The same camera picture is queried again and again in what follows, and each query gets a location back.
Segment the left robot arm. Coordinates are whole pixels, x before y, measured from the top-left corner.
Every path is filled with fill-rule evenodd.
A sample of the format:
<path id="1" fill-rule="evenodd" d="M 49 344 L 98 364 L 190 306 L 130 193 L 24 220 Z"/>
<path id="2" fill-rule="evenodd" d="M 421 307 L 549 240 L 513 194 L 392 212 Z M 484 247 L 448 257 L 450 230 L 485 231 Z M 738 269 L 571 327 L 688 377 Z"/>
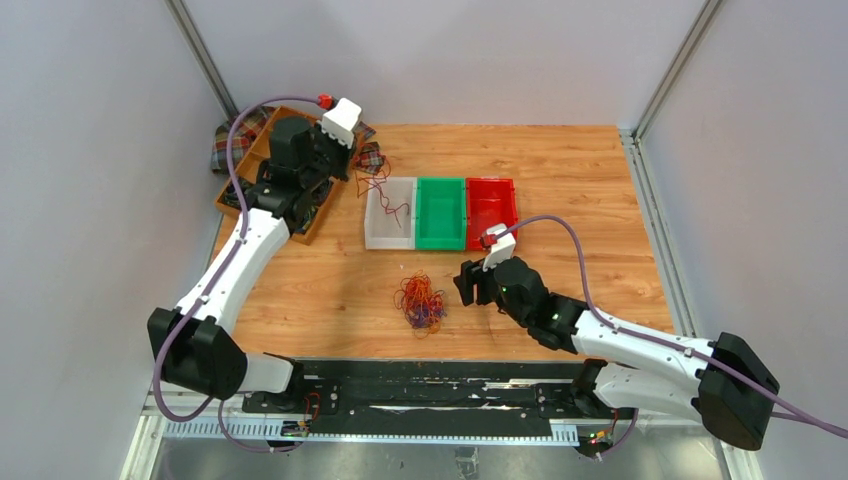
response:
<path id="1" fill-rule="evenodd" d="M 148 319 L 157 402 L 170 384 L 209 400 L 267 392 L 283 413 L 304 405 L 307 389 L 295 379 L 296 361 L 249 354 L 232 333 L 267 264 L 317 209 L 317 191 L 347 180 L 359 123 L 356 114 L 327 112 L 271 124 L 269 154 L 259 161 L 255 180 L 248 188 L 231 183 L 241 211 L 224 248 L 176 306 L 157 308 Z"/>

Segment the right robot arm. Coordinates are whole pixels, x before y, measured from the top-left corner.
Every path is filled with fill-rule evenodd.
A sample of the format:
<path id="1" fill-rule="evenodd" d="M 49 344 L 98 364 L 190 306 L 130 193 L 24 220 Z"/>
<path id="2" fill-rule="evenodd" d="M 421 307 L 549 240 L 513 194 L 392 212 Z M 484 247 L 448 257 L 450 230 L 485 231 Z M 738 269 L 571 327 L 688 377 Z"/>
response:
<path id="1" fill-rule="evenodd" d="M 571 390 L 580 414 L 665 413 L 700 422 L 726 444 L 761 449 L 780 385 L 743 338 L 676 336 L 594 313 L 549 290 L 519 257 L 490 269 L 465 261 L 453 282 L 463 305 L 495 304 L 541 346 L 586 356 Z"/>

